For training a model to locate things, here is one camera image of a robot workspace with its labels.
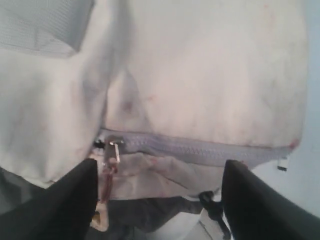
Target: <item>zipper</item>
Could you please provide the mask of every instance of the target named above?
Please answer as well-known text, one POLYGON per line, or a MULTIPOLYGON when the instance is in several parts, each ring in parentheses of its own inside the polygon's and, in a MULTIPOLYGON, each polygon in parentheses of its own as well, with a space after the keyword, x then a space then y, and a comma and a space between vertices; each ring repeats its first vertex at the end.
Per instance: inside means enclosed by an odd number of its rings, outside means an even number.
POLYGON ((270 160, 282 159, 290 147, 253 147, 212 143, 149 133, 103 129, 108 158, 120 162, 120 154, 144 153, 155 157, 171 156, 190 164, 224 167, 227 160, 244 162, 249 168, 270 160))

